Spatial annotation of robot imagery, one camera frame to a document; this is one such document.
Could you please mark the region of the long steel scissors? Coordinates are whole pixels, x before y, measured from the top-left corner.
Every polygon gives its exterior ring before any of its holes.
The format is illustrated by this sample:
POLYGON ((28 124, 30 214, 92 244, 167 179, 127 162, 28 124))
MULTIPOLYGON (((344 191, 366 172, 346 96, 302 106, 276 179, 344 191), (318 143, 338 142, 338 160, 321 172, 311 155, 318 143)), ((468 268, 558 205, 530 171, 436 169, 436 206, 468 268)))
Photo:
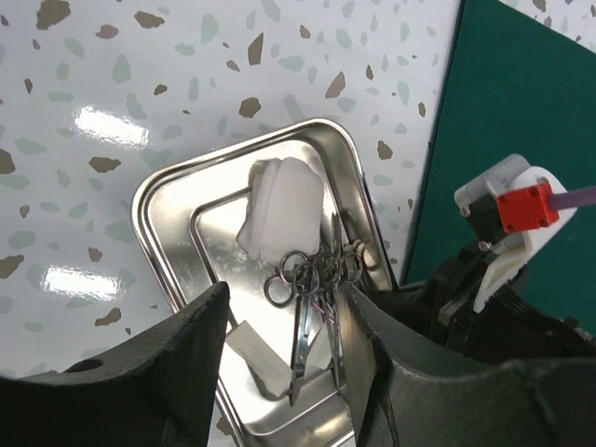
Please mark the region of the long steel scissors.
POLYGON ((344 242, 344 229, 338 213, 332 215, 332 239, 327 248, 321 249, 314 257, 319 274, 318 307, 322 310, 329 337, 332 379, 337 390, 341 381, 341 342, 336 293, 340 285, 359 285, 364 272, 364 263, 356 249, 344 242))

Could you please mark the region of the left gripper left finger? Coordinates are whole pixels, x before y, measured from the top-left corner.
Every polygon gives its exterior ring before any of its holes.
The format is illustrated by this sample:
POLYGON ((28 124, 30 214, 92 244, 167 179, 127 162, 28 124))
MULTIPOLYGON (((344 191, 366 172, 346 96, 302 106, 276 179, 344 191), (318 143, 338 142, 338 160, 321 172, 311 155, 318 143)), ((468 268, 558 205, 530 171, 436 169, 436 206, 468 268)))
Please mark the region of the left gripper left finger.
POLYGON ((205 446, 229 314, 226 283, 64 372, 1 381, 4 446, 205 446))

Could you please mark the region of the stainless steel tray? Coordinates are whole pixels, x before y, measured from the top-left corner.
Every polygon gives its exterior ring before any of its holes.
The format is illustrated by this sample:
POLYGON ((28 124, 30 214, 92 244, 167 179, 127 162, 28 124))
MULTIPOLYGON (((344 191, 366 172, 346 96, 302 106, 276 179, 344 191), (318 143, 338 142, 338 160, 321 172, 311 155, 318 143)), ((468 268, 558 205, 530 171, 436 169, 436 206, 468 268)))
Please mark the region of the stainless steel tray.
MULTIPOLYGON (((366 291, 389 291, 395 280, 386 256, 356 145, 339 124, 313 118, 164 168, 136 191, 134 231, 174 311, 211 284, 230 290, 231 324, 246 322, 284 360, 291 357, 294 310, 276 308, 263 285, 273 268, 250 259, 236 238, 254 176, 272 158, 304 161, 324 185, 321 238, 332 243, 332 220, 365 263, 366 291)), ((328 371, 311 372, 297 401, 272 400, 246 362, 223 349, 216 400, 239 446, 339 446, 352 439, 345 386, 328 371)))

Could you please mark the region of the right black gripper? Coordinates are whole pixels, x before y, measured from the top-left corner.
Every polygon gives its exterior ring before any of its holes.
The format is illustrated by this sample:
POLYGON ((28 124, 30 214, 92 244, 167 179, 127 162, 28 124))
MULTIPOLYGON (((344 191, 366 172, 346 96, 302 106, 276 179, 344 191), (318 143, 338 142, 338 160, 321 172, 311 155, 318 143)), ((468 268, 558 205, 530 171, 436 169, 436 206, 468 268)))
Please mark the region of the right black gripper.
POLYGON ((471 242, 415 288, 400 289, 395 318, 434 343, 470 359, 594 358, 595 337, 574 318, 550 317, 525 302, 517 282, 473 309, 489 254, 471 242))

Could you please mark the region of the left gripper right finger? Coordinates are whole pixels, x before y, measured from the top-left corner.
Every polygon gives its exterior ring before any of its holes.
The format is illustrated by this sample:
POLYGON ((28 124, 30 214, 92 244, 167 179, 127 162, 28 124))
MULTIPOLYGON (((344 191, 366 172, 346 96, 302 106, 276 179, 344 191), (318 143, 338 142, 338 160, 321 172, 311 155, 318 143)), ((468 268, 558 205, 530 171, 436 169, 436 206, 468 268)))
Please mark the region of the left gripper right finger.
POLYGON ((594 359, 498 366, 438 346, 342 288, 346 400, 358 446, 592 446, 594 359))

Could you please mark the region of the white paper strip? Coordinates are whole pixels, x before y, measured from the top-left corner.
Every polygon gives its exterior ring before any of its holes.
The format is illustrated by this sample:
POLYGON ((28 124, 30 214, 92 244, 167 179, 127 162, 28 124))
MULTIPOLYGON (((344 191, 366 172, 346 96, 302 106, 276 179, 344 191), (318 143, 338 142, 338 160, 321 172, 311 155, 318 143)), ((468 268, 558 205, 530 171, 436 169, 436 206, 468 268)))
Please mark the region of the white paper strip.
POLYGON ((325 371, 332 361, 332 352, 328 330, 323 326, 316 334, 308 348, 305 374, 311 375, 325 371))
POLYGON ((265 342, 248 321, 226 335, 226 342, 247 364, 261 385, 263 395, 278 400, 289 391, 290 366, 265 342))

